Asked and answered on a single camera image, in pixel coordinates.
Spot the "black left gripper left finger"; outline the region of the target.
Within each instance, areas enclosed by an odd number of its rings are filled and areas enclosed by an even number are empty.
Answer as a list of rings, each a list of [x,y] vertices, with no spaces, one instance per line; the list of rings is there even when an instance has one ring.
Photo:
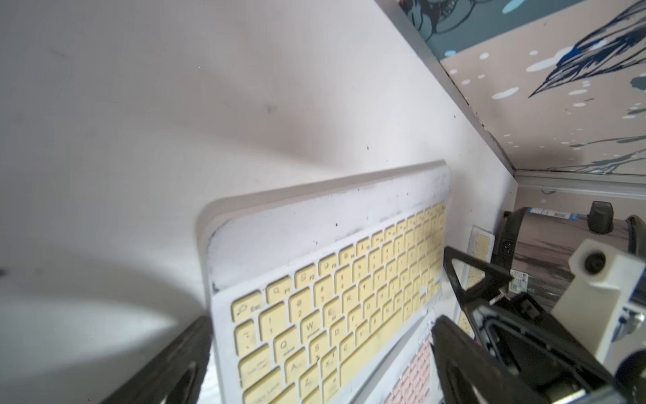
[[[212,322],[201,316],[105,403],[195,403],[210,360]]]

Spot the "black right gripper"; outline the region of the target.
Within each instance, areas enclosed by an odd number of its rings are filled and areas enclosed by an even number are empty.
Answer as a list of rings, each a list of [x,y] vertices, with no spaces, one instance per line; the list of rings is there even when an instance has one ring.
[[[464,282],[456,262],[467,269]],[[443,267],[476,341],[535,402],[631,402],[626,388],[529,294],[489,303],[512,281],[507,269],[453,247],[445,247]]]

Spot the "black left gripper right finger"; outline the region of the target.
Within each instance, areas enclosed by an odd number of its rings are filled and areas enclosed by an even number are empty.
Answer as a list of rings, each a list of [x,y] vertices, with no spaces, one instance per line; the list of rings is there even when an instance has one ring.
[[[432,328],[434,356],[447,403],[547,403],[446,316]]]

